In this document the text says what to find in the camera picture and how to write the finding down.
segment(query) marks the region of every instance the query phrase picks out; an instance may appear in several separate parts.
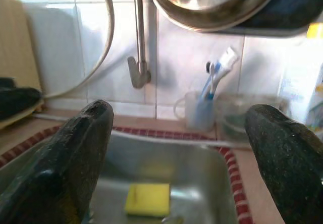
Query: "faucet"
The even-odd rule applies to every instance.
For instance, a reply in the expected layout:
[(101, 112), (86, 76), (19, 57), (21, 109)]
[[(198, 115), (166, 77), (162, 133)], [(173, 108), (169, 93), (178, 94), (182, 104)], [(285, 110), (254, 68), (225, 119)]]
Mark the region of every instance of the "faucet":
[(134, 57), (128, 57), (128, 67), (131, 83), (134, 88), (140, 89), (151, 80), (150, 71), (147, 68), (145, 54), (145, 33), (143, 25), (143, 2), (135, 0), (136, 29), (137, 29), (137, 52), (138, 63)]

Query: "kitchen sink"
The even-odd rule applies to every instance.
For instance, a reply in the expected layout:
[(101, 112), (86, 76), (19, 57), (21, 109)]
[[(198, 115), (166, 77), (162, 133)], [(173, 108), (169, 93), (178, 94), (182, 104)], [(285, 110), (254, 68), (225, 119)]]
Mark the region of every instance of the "kitchen sink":
[[(44, 144), (46, 141), (0, 169), (0, 193)], [(126, 215), (124, 206), (132, 183), (170, 183), (171, 218), (163, 221)], [(90, 210), (96, 224), (238, 223), (228, 168), (216, 150), (116, 132), (111, 136)]]

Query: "cup handle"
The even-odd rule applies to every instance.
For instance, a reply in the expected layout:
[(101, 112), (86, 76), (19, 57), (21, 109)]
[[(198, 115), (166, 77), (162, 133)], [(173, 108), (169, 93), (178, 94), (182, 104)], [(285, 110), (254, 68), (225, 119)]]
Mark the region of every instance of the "cup handle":
[(184, 121), (185, 120), (185, 117), (181, 117), (180, 115), (177, 114), (176, 112), (176, 109), (178, 107), (178, 105), (183, 102), (185, 100), (185, 98), (181, 98), (179, 100), (177, 100), (173, 106), (173, 113), (174, 113), (174, 116), (176, 116), (177, 119), (181, 120), (181, 121)]

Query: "red tile edging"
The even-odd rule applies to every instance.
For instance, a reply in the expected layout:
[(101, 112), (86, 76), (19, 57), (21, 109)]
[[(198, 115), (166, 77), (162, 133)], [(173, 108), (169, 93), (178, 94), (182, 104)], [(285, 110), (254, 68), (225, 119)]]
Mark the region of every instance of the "red tile edging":
[[(7, 163), (12, 161), (14, 158), (21, 155), (23, 152), (27, 151), (32, 146), (41, 142), (45, 138), (55, 134), (59, 130), (59, 128), (60, 126), (55, 126), (55, 127), (40, 131), (34, 136), (18, 144), (11, 150), (0, 155), (0, 168), (2, 168)], [(113, 127), (113, 129), (119, 132), (129, 133), (137, 136), (148, 136), (148, 137), (164, 138), (164, 139), (210, 140), (210, 141), (216, 140), (215, 138), (208, 138), (196, 133), (156, 131), (156, 130), (148, 130), (148, 129), (125, 128), (125, 127)], [(236, 157), (232, 149), (226, 148), (226, 147), (213, 147), (213, 148), (216, 149), (226, 160), (226, 164), (229, 169), (231, 188), (232, 188), (232, 192), (233, 192), (233, 196), (236, 204), (239, 224), (253, 224), (251, 212), (247, 202), (247, 197), (245, 195), (242, 179), (240, 176), (240, 171), (238, 168), (238, 164), (236, 162)]]

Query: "white hose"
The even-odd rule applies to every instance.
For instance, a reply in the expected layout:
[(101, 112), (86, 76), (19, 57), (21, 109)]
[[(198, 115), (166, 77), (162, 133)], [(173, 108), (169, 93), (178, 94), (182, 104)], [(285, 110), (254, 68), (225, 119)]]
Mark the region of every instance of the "white hose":
[(67, 93), (71, 92), (72, 90), (80, 87), (102, 65), (104, 59), (106, 58), (106, 56), (107, 56), (107, 54), (108, 54), (108, 52), (110, 50), (110, 47), (111, 47), (111, 44), (112, 44), (113, 35), (114, 35), (114, 30), (115, 30), (115, 12), (114, 12), (114, 8), (113, 8), (113, 2), (112, 2), (112, 0), (105, 0), (105, 3), (106, 3), (107, 12), (108, 12), (108, 14), (110, 14), (110, 16), (109, 16), (109, 29), (107, 31), (107, 39), (106, 39), (106, 43), (105, 43), (104, 50), (103, 50), (103, 53), (102, 53), (101, 57), (98, 59), (98, 61), (95, 64), (95, 66), (92, 68), (91, 72), (79, 84), (77, 84), (76, 86), (74, 86), (74, 87), (72, 87), (72, 88), (70, 88), (68, 90), (62, 91), (62, 92), (56, 92), (56, 93), (44, 95), (43, 97), (45, 99), (55, 98), (55, 97), (58, 97), (58, 96), (67, 94)]

